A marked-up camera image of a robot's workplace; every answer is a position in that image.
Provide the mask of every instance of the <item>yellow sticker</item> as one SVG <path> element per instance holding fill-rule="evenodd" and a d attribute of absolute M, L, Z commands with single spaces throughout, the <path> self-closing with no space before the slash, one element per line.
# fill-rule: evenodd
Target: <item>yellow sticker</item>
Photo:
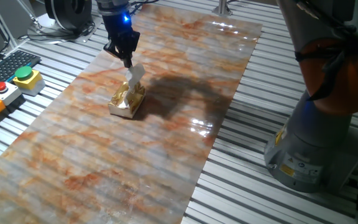
<path fill-rule="evenodd" d="M 283 130 L 280 130 L 277 134 L 276 134 L 276 141 L 275 141 L 275 146 L 278 145 L 278 143 L 281 140 L 281 135 L 283 134 Z"/>
<path fill-rule="evenodd" d="M 290 175 L 291 177 L 293 176 L 293 173 L 295 172 L 295 170 L 293 170 L 291 167 L 282 164 L 280 167 L 280 170 L 283 171 L 284 173 Z"/>

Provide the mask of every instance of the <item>gold foil wrapper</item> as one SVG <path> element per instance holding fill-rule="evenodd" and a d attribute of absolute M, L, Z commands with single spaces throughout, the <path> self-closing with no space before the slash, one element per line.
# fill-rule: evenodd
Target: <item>gold foil wrapper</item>
<path fill-rule="evenodd" d="M 124 82 L 118 88 L 108 103 L 110 114 L 133 118 L 145 96 L 145 88 L 138 82 L 134 91 L 128 91 L 128 82 Z M 127 98 L 128 105 L 125 105 L 124 99 Z"/>

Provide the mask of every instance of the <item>aluminum profile table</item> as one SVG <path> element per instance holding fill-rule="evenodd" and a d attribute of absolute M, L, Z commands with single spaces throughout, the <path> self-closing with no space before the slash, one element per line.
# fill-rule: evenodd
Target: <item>aluminum profile table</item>
<path fill-rule="evenodd" d="M 211 14 L 218 0 L 161 0 L 157 4 Z M 263 24 L 234 100 L 182 223 L 355 223 L 357 189 L 304 194 L 281 185 L 265 168 L 263 150 L 305 90 L 283 16 L 277 6 L 230 4 L 232 18 Z M 98 15 L 94 5 L 93 14 Z M 46 87 L 0 122 L 0 155 L 97 56 L 107 42 L 102 24 L 87 43 L 19 49 L 41 56 L 34 67 Z M 358 128 L 358 113 L 351 125 Z"/>

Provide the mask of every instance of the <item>red button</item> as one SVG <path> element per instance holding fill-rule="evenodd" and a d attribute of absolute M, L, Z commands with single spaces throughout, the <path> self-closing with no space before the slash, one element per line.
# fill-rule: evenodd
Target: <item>red button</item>
<path fill-rule="evenodd" d="M 6 84 L 4 82 L 0 82 L 0 91 L 5 90 Z"/>

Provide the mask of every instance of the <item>warning label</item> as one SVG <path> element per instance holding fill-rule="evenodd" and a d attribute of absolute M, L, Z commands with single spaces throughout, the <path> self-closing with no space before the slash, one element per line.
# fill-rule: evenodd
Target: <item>warning label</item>
<path fill-rule="evenodd" d="M 291 177 L 309 183 L 316 183 L 321 173 L 322 166 L 305 163 L 285 153 L 280 170 Z"/>

